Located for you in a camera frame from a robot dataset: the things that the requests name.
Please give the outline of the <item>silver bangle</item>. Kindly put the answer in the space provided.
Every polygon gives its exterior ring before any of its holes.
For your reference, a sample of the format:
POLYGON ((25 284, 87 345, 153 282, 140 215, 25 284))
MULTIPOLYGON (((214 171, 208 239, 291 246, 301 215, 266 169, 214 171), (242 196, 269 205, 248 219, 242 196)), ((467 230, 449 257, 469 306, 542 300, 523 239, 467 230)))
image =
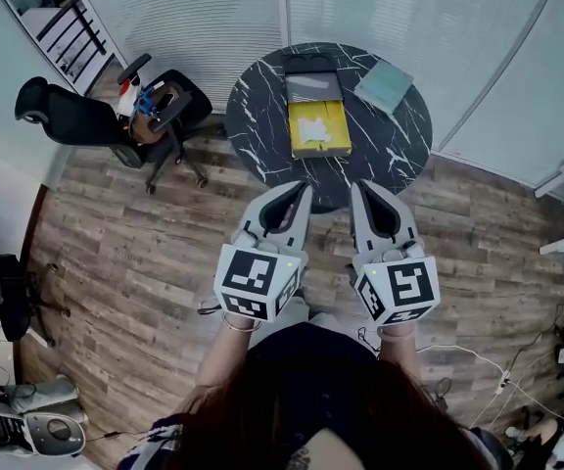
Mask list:
POLYGON ((234 314, 226 311, 222 313, 221 320, 229 330, 243 334, 254 333, 262 325, 262 322, 256 319, 251 319, 245 315, 234 314))

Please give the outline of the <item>teal book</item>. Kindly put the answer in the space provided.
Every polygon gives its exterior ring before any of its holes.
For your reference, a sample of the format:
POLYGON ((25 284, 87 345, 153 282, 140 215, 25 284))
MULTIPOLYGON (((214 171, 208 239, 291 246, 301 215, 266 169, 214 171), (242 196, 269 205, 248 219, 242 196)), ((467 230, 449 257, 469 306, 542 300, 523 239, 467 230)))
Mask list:
POLYGON ((354 88, 354 95, 392 115, 413 83, 413 76, 379 60, 354 88))

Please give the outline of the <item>person's dark blue top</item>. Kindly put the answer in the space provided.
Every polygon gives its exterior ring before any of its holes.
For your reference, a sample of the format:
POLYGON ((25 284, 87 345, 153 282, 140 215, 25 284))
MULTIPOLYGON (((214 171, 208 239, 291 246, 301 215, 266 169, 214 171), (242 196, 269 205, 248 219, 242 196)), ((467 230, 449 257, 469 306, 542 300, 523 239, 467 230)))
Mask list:
POLYGON ((503 447, 419 389, 390 384, 349 336, 300 323, 249 344, 222 386, 157 420, 117 470, 285 470, 322 429, 365 470, 510 470, 503 447))

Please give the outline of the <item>person's light grey trousers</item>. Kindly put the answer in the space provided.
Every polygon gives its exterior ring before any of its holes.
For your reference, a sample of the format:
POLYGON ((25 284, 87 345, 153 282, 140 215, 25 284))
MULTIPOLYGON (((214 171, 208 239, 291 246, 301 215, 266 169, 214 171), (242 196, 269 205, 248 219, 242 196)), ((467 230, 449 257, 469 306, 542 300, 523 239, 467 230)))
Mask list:
POLYGON ((302 297, 292 297, 285 303, 281 312, 272 323, 264 323, 258 329, 258 335, 266 337, 300 323, 309 323, 330 331, 346 333, 346 329, 334 315, 325 312, 310 315, 310 308, 306 300, 302 297))

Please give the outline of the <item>black swivel chair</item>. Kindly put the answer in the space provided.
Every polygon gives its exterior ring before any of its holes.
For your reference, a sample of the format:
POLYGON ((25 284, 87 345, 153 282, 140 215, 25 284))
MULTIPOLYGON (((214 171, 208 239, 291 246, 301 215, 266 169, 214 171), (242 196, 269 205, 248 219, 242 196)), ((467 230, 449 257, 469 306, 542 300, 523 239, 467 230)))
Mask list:
POLYGON ((14 343, 30 333, 44 347, 55 348, 56 340, 45 325, 42 308, 71 316, 67 307, 42 299, 35 272, 26 271, 15 255, 0 254, 0 326, 5 339, 14 343))

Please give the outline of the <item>white and red plastic bag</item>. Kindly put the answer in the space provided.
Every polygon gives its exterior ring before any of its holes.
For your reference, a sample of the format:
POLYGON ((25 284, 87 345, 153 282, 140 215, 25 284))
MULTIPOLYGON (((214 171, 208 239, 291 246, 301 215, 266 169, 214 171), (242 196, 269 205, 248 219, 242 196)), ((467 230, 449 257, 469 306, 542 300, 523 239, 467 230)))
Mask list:
POLYGON ((116 108, 118 116, 130 118, 135 111, 135 104, 139 97, 140 84, 134 84, 127 78, 120 87, 119 98, 116 108))

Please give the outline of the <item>person's left forearm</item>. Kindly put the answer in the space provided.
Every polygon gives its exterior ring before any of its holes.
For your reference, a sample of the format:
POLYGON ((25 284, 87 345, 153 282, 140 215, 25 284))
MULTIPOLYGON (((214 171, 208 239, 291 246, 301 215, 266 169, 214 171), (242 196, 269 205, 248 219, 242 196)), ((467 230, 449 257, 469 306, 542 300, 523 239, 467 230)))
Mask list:
POLYGON ((222 322, 205 359, 200 364, 195 387, 205 391, 222 386, 247 356, 252 334, 229 330, 222 322))

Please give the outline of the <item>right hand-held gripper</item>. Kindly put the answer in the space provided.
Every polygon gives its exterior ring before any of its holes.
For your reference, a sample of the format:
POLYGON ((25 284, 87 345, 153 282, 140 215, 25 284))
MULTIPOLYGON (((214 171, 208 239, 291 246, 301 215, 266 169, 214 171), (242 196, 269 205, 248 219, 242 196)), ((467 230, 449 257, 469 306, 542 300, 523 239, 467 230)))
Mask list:
POLYGON ((352 286, 378 327, 415 322, 441 302, 436 260, 425 254, 409 207, 367 179, 350 189, 352 286))

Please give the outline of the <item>person's right forearm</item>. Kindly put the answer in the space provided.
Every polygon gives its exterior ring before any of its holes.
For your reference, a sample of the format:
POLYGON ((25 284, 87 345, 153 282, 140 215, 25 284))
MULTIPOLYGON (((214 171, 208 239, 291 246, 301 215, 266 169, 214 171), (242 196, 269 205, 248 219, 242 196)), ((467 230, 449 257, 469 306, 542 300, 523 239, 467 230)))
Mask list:
POLYGON ((399 387, 419 389, 422 386, 419 358, 415 345, 416 325, 404 322, 377 329, 381 340, 379 359, 385 379, 399 387))

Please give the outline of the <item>black mesh office chair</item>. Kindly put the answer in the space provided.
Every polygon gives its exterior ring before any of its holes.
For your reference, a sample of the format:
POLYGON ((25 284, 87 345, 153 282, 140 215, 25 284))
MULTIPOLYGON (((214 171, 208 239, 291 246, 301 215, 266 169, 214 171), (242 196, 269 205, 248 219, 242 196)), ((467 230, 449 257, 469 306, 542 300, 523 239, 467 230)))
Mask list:
POLYGON ((133 61, 117 79, 122 86, 127 78, 140 84, 135 109, 151 109, 146 95, 159 81, 174 81, 184 92, 149 123, 154 132, 163 137, 155 144, 138 144, 129 133, 130 117, 118 116, 108 103, 74 94, 48 82, 41 76, 28 80, 20 89, 15 118, 42 126, 53 141, 67 146, 102 147, 110 149, 119 161, 129 168, 139 169, 146 164, 154 166, 145 182, 146 193, 156 192, 156 178, 166 160, 174 156, 174 162, 185 162, 196 175, 196 184, 202 188, 208 179, 190 159, 184 143, 202 131, 209 129, 220 137, 226 135, 224 124, 212 117, 212 103, 208 96, 188 77, 177 70, 167 70, 151 83, 142 83, 139 71, 151 61, 143 54, 133 61))

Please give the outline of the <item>brown leather bag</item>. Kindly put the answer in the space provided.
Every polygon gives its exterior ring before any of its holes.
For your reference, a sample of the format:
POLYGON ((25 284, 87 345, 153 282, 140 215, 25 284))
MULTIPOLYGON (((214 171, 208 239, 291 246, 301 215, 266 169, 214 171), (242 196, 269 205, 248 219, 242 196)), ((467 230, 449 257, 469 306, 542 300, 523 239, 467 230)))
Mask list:
POLYGON ((150 106, 153 107, 156 112, 151 114, 151 109, 141 111, 140 108, 136 108, 130 117, 129 133, 131 138, 138 144, 155 144, 163 137, 162 132, 152 131, 149 128, 149 123, 160 114, 156 105, 160 97, 166 92, 172 92, 175 95, 174 101, 183 94, 184 90, 174 81, 159 81, 151 88, 150 93, 146 95, 146 98, 150 101, 150 106))

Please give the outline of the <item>black railing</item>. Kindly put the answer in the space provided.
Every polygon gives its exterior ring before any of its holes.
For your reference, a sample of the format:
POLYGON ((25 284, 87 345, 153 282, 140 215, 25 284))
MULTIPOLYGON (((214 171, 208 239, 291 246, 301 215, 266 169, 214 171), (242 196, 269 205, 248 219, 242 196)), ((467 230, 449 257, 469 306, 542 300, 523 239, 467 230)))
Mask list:
POLYGON ((98 56, 107 54, 106 40, 81 0, 43 0, 41 10, 54 11, 36 39, 54 65, 76 82, 98 56))

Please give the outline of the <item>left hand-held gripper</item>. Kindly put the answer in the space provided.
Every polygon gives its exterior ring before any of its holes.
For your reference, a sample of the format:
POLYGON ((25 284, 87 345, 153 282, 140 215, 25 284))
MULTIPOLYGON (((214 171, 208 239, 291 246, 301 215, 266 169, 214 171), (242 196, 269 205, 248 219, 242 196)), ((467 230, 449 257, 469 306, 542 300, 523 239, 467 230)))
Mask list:
POLYGON ((222 310, 259 322, 281 313, 306 268, 307 254, 298 250, 306 240, 312 197, 307 182, 288 182, 248 204, 243 230, 222 246, 217 264, 213 289, 222 310))

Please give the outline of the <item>grey device with round dial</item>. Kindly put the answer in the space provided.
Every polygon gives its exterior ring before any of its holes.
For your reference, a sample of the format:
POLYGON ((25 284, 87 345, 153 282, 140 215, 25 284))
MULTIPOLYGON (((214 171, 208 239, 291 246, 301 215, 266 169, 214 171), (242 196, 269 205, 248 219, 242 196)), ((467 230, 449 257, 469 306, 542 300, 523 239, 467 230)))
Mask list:
POLYGON ((50 412, 31 412, 23 416, 24 433, 40 456, 72 456, 86 444, 81 425, 73 418, 50 412))

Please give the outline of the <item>black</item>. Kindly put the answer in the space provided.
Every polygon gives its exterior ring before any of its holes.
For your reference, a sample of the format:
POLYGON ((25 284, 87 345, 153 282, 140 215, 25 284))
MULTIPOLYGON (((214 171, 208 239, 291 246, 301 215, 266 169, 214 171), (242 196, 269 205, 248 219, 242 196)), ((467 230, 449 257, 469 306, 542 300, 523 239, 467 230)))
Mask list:
POLYGON ((295 160, 345 157, 352 152, 344 97, 337 68, 327 53, 287 53, 282 56, 291 154, 295 160), (321 117, 332 139, 302 144, 298 119, 321 117))

